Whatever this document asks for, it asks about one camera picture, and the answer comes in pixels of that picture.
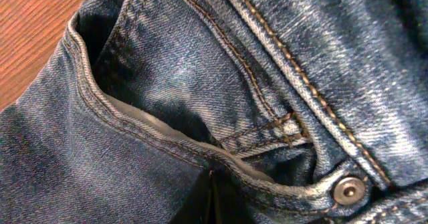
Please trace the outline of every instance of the blue denim fabric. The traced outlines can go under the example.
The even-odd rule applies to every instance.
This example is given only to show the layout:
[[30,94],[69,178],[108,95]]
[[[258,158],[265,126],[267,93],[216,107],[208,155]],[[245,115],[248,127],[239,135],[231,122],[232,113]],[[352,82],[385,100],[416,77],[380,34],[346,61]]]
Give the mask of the blue denim fabric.
[[85,1],[0,113],[0,221],[426,220],[427,3]]

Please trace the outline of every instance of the silver button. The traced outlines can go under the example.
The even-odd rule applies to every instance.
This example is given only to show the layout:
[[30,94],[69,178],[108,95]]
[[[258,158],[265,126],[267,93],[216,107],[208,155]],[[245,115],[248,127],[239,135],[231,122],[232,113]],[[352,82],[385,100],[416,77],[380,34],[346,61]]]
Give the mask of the silver button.
[[333,191],[333,198],[342,205],[352,205],[364,197],[366,186],[356,177],[340,180]]

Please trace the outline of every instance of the jeans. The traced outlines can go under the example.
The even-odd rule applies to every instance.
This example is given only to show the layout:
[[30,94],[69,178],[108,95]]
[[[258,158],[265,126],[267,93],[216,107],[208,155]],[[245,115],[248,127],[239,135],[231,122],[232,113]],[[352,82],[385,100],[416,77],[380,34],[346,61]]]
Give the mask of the jeans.
[[4,223],[428,220],[428,0],[87,0],[0,113]]

